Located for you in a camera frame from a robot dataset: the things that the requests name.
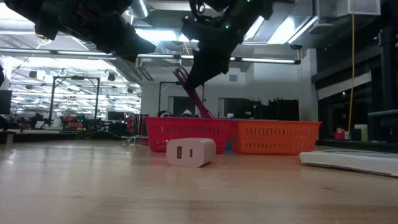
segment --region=ceiling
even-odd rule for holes
[[[309,24],[311,18],[317,18],[314,18],[317,14],[313,11],[312,2],[312,0],[277,1],[274,4],[274,13],[271,18],[268,21],[259,18],[246,34],[243,44],[236,48],[232,56],[295,59],[296,51],[284,43],[301,30],[304,32],[298,35],[297,39],[292,42],[293,44],[302,44],[304,47],[328,44],[333,40],[333,34],[330,32],[322,35],[308,33],[308,30],[313,26],[313,23]],[[197,42],[189,42],[180,32],[182,17],[190,13],[188,1],[148,0],[148,3],[150,13],[145,19],[133,19],[133,15],[130,15],[127,11],[123,14],[123,17],[127,22],[132,21],[132,24],[136,27],[136,32],[141,37],[157,46],[157,54],[191,54],[192,49],[197,46]],[[212,9],[206,9],[205,14],[217,16],[218,13]],[[329,21],[339,21],[334,26],[334,32],[339,27],[346,27],[349,24],[349,21],[344,20],[344,16],[339,18],[331,16],[326,18]],[[341,30],[339,34],[343,35],[347,32]],[[14,49],[97,52],[95,45],[82,42],[63,33],[59,33],[52,42],[39,39],[34,33],[34,24],[9,10],[4,3],[0,3],[0,46]],[[11,71],[9,73],[12,78],[11,88],[14,95],[20,97],[13,101],[15,109],[47,109],[45,106],[48,106],[53,77],[65,72],[66,76],[79,75],[86,78],[96,77],[101,79],[99,93],[101,114],[110,108],[138,112],[140,110],[138,103],[126,106],[126,101],[138,102],[141,100],[141,88],[139,86],[142,82],[162,81],[163,78],[169,80],[170,76],[172,77],[170,72],[172,69],[181,65],[188,68],[192,66],[191,60],[144,58],[133,64],[120,58],[108,60],[108,58],[80,57],[79,55],[66,57],[62,54],[50,54],[45,57],[29,53],[17,56],[3,54],[0,60],[3,64],[4,62],[7,63],[7,68]],[[245,72],[250,67],[250,63],[232,62],[230,67]],[[36,71],[40,74],[40,77],[30,78],[29,73],[31,71]],[[115,81],[108,81],[109,73],[115,74]],[[65,82],[66,85],[59,85],[56,88],[55,92],[58,95],[55,99],[60,100],[56,109],[66,111],[72,110],[70,108],[81,108],[77,111],[93,114],[91,98],[96,92],[93,84],[89,80],[65,80],[63,84]],[[33,89],[28,90],[26,85],[32,85]],[[71,91],[71,86],[78,86],[79,91]],[[134,87],[134,93],[127,93],[128,86]],[[69,100],[70,95],[75,95],[76,98]]]

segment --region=computer monitor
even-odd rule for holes
[[[116,111],[109,111],[108,112],[108,121],[124,121],[125,119],[125,112],[116,112]]]
[[[0,114],[10,114],[11,98],[11,90],[0,90]]]

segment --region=orange basket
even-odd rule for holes
[[[235,120],[231,133],[234,152],[297,155],[315,148],[321,122]]]

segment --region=ceiling vent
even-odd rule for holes
[[[229,81],[230,82],[237,82],[238,81],[238,75],[229,75]]]

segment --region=red object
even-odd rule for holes
[[[198,108],[200,115],[202,118],[214,118],[212,113],[206,108],[206,106],[200,100],[197,92],[195,90],[188,90],[185,88],[185,82],[188,78],[188,72],[185,68],[180,67],[174,70],[173,74],[177,77],[178,81],[180,82],[181,86],[187,92],[189,98],[195,103],[195,106]]]
[[[230,119],[146,117],[149,146],[154,152],[166,152],[169,140],[210,138],[216,143],[216,153],[221,154],[225,152],[232,121]]]
[[[232,148],[241,154],[297,155],[310,152],[315,149],[320,124],[321,122],[234,120]]]
[[[335,140],[344,140],[344,133],[335,133]]]

